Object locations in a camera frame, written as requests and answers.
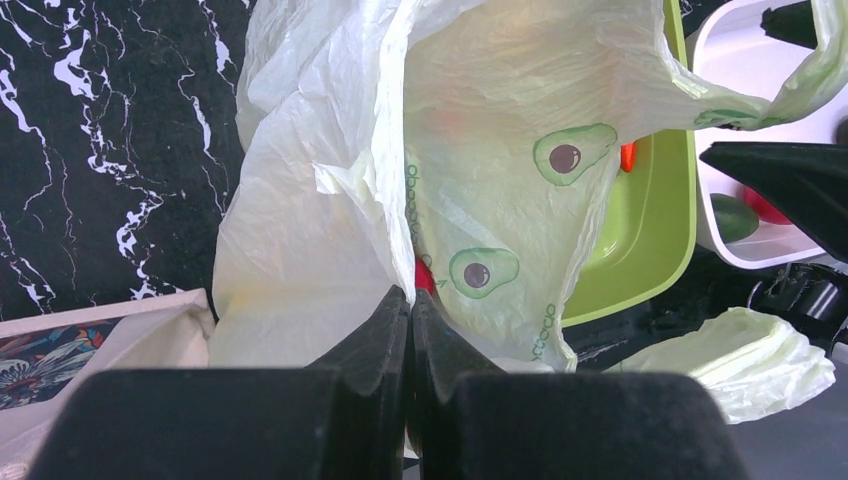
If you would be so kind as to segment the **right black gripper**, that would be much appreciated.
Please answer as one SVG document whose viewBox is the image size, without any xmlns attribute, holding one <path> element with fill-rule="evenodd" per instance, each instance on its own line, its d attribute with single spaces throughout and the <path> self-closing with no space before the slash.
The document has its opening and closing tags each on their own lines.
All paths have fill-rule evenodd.
<svg viewBox="0 0 848 480">
<path fill-rule="evenodd" d="M 715 142 L 700 159 L 751 188 L 827 254 L 847 260 L 847 147 L 834 144 Z M 832 352 L 847 344 L 847 275 L 791 263 L 757 286 L 752 310 L 789 322 Z"/>
</svg>

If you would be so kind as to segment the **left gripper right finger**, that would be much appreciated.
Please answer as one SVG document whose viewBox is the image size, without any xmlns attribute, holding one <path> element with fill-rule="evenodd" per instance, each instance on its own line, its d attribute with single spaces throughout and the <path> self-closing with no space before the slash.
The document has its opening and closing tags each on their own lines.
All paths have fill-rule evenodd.
<svg viewBox="0 0 848 480">
<path fill-rule="evenodd" d="M 717 405 L 667 373 L 508 373 L 419 291 L 409 435 L 425 479 L 744 479 Z"/>
</svg>

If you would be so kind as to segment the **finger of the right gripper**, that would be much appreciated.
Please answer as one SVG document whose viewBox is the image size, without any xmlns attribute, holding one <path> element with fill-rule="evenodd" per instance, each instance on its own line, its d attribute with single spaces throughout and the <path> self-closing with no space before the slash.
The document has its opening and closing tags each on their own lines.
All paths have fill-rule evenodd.
<svg viewBox="0 0 848 480">
<path fill-rule="evenodd" d="M 809 0 L 766 9 L 760 27 L 767 37 L 778 41 L 811 50 L 818 46 Z"/>
</svg>

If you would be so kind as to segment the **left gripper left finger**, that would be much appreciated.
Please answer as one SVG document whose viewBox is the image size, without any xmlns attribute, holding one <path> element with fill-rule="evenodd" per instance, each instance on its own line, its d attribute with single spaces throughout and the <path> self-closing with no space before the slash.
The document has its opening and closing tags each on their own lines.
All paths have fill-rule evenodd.
<svg viewBox="0 0 848 480">
<path fill-rule="evenodd" d="M 32 479 L 398 479 L 409 306 L 392 287 L 291 369 L 106 370 L 71 396 Z"/>
</svg>

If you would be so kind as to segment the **translucent white plastic bag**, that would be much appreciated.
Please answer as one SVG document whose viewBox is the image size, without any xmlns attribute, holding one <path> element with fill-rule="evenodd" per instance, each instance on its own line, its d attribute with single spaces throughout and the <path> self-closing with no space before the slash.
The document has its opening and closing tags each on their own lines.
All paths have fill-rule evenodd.
<svg viewBox="0 0 848 480">
<path fill-rule="evenodd" d="M 568 136 L 576 1 L 260 1 L 236 122 L 246 155 L 220 225 L 213 367 L 302 367 L 359 327 L 415 259 L 447 317 L 512 371 L 572 372 L 537 327 Z M 812 5 L 818 46 L 775 98 L 712 89 L 693 130 L 808 116 L 847 82 L 847 5 Z"/>
</svg>

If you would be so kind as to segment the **beige canvas tote bag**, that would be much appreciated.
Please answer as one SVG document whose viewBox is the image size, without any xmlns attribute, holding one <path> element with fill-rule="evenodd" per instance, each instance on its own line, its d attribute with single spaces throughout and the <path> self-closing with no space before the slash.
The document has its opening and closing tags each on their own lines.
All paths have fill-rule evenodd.
<svg viewBox="0 0 848 480">
<path fill-rule="evenodd" d="M 2 322 L 2 478 L 26 476 L 88 377 L 108 369 L 204 367 L 214 328 L 203 289 Z"/>
</svg>

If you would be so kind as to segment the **red strawberry fruit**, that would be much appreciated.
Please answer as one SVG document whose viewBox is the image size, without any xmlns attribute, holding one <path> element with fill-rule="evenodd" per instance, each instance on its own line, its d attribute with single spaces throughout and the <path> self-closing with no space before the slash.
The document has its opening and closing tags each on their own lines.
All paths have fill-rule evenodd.
<svg viewBox="0 0 848 480">
<path fill-rule="evenodd" d="M 426 263 L 421 258 L 415 259 L 415 287 L 426 291 L 430 296 L 435 294 L 435 281 Z"/>
</svg>

